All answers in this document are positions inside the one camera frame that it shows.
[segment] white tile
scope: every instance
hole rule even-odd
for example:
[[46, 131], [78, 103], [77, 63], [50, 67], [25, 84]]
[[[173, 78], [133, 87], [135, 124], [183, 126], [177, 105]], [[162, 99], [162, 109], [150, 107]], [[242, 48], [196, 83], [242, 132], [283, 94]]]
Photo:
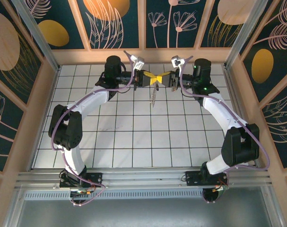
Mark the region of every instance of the white tile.
[[69, 102], [78, 101], [86, 95], [86, 88], [73, 88], [70, 93]]
[[149, 87], [140, 87], [134, 92], [135, 101], [149, 101]]
[[192, 75], [193, 71], [194, 71], [194, 66], [192, 64], [186, 64], [185, 69], [183, 70], [183, 74]]
[[188, 131], [190, 148], [206, 148], [205, 131]]
[[81, 149], [81, 157], [87, 168], [93, 167], [94, 149]]
[[134, 116], [134, 131], [150, 131], [150, 116]]
[[226, 100], [225, 103], [228, 105], [228, 107], [229, 107], [231, 110], [234, 110], [231, 100]]
[[210, 76], [211, 82], [216, 87], [226, 87], [226, 81], [224, 76], [214, 75]]
[[152, 148], [169, 148], [170, 137], [168, 131], [152, 131]]
[[71, 89], [62, 88], [56, 89], [53, 97], [53, 102], [67, 102], [69, 100]]
[[172, 163], [173, 167], [191, 166], [190, 150], [172, 149]]
[[166, 100], [166, 92], [164, 87], [160, 87], [159, 91], [156, 92], [156, 101], [158, 100]]
[[115, 131], [116, 116], [99, 116], [98, 131]]
[[116, 131], [132, 131], [133, 130], [133, 116], [117, 116], [115, 130]]
[[87, 77], [74, 77], [72, 88], [87, 88]]
[[133, 101], [134, 90], [131, 88], [127, 93], [118, 93], [117, 96], [118, 96], [118, 101]]
[[76, 66], [75, 76], [88, 76], [90, 74], [90, 65]]
[[89, 76], [87, 87], [90, 87], [90, 88], [95, 87], [95, 83], [97, 83], [98, 80], [99, 80], [99, 77], [97, 76]]
[[53, 168], [55, 156], [54, 150], [38, 150], [34, 168]]
[[220, 94], [224, 100], [230, 100], [229, 92], [226, 87], [218, 87], [218, 90], [220, 91]]
[[82, 133], [82, 139], [79, 144], [80, 149], [94, 149], [96, 141], [96, 132], [87, 132], [84, 131]]
[[113, 149], [96, 149], [94, 154], [94, 168], [112, 167]]
[[170, 130], [186, 130], [184, 115], [169, 115], [168, 121]]
[[144, 64], [142, 70], [149, 71], [149, 64]]
[[220, 148], [223, 145], [224, 136], [222, 131], [206, 131], [209, 148]]
[[210, 74], [211, 75], [223, 75], [222, 65], [221, 64], [212, 64]]
[[204, 130], [202, 115], [186, 115], [187, 130]]
[[58, 77], [56, 88], [71, 88], [74, 77]]
[[167, 101], [168, 114], [184, 114], [183, 101]]
[[114, 132], [101, 131], [97, 133], [96, 149], [114, 148]]
[[152, 118], [152, 130], [153, 131], [167, 131], [168, 130], [168, 118], [167, 115], [155, 115]]
[[51, 138], [49, 137], [48, 132], [43, 133], [39, 149], [51, 149]]
[[134, 102], [134, 115], [150, 115], [150, 102], [149, 101], [135, 101]]
[[133, 102], [131, 101], [118, 102], [117, 115], [133, 115]]
[[185, 114], [201, 114], [200, 104], [196, 100], [184, 101]]
[[54, 168], [65, 168], [65, 164], [64, 164], [64, 161], [63, 161], [63, 158], [62, 158], [62, 154], [60, 151], [57, 151], [57, 154], [56, 154], [56, 159], [55, 159], [55, 162], [54, 162]]
[[131, 149], [115, 149], [113, 167], [132, 167], [132, 150]]
[[164, 72], [163, 64], [150, 64], [149, 71], [154, 75], [159, 75]]
[[215, 157], [221, 155], [221, 148], [209, 148], [210, 159], [214, 159]]
[[207, 161], [209, 161], [209, 150], [207, 148], [191, 148], [192, 166], [201, 166]]
[[213, 115], [203, 115], [205, 130], [221, 130], [219, 123]]
[[45, 123], [44, 123], [43, 131], [49, 131], [50, 124], [51, 124], [51, 119], [52, 119], [51, 116], [49, 116], [49, 117], [46, 118], [46, 121], [45, 121]]
[[98, 116], [87, 116], [82, 121], [82, 131], [97, 131]]
[[172, 167], [170, 149], [153, 149], [153, 167]]
[[151, 147], [151, 131], [135, 131], [134, 148], [150, 148]]
[[133, 167], [152, 167], [152, 149], [134, 149]]
[[76, 65], [63, 65], [60, 76], [74, 76]]
[[154, 107], [151, 107], [152, 115], [167, 115], [166, 101], [155, 101]]
[[90, 76], [101, 76], [104, 71], [104, 64], [102, 65], [91, 65]]
[[50, 108], [49, 108], [49, 112], [48, 112], [48, 116], [52, 116], [54, 108], [57, 105], [62, 105], [62, 106], [66, 106], [68, 104], [68, 102], [51, 102]]
[[182, 101], [181, 89], [178, 89], [176, 91], [172, 91], [172, 88], [167, 87], [166, 88], [166, 97], [167, 97], [167, 100], [179, 100], [179, 101]]
[[117, 131], [115, 133], [115, 148], [132, 148], [133, 132]]
[[186, 131], [170, 131], [172, 148], [188, 148], [189, 142]]
[[168, 72], [168, 71], [176, 71], [176, 69], [173, 67], [173, 65], [170, 64], [164, 64], [164, 72]]
[[116, 115], [117, 102], [106, 102], [100, 106], [100, 115]]

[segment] orange circle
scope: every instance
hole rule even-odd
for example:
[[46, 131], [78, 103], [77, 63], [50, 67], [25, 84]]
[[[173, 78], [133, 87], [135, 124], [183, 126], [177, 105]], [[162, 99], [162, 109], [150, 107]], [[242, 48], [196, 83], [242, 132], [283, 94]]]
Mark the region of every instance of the orange circle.
[[123, 17], [130, 8], [130, 0], [83, 0], [83, 3], [88, 11], [100, 20], [115, 20], [115, 9], [120, 17]]

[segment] yellow circle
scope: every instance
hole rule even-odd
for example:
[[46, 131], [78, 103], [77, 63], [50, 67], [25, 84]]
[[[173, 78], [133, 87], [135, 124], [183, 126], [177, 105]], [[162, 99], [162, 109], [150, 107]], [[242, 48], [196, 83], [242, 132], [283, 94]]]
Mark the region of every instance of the yellow circle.
[[250, 14], [255, 0], [220, 0], [218, 17], [227, 25], [241, 25]]
[[263, 83], [270, 76], [274, 66], [274, 57], [269, 50], [261, 49], [252, 60], [252, 78], [258, 84]]
[[88, 11], [100, 20], [115, 20], [114, 9], [117, 9], [120, 17], [123, 17], [130, 8], [130, 0], [83, 0], [83, 3]]
[[64, 46], [69, 42], [67, 30], [54, 20], [44, 20], [38, 24], [48, 44], [53, 46]]
[[0, 70], [11, 70], [19, 59], [18, 33], [11, 22], [0, 13]]

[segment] black bracket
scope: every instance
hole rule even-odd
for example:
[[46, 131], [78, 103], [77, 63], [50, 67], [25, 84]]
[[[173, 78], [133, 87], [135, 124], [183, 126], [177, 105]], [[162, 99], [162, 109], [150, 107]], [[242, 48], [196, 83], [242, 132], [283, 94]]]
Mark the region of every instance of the black bracket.
[[219, 179], [227, 184], [227, 176], [225, 173], [215, 175], [209, 174], [206, 162], [202, 164], [200, 171], [185, 172], [185, 179], [187, 186], [215, 186], [221, 184]]
[[[91, 181], [93, 183], [102, 183], [102, 173], [87, 173], [87, 168], [85, 167], [84, 170], [79, 175], [80, 177]], [[90, 188], [92, 187], [91, 184], [84, 182], [82, 180], [79, 180], [76, 176], [68, 172], [66, 169], [64, 169], [59, 174], [60, 188]]]

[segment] plant line drawing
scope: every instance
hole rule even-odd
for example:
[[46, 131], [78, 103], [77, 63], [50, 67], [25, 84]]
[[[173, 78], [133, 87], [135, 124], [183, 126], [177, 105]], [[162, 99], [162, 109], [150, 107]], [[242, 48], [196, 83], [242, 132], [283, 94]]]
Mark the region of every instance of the plant line drawing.
[[94, 49], [121, 48], [123, 42], [123, 23], [120, 13], [107, 1], [109, 13], [101, 0], [88, 0], [90, 10], [98, 18], [86, 13], [90, 22], [91, 31], [89, 42]]

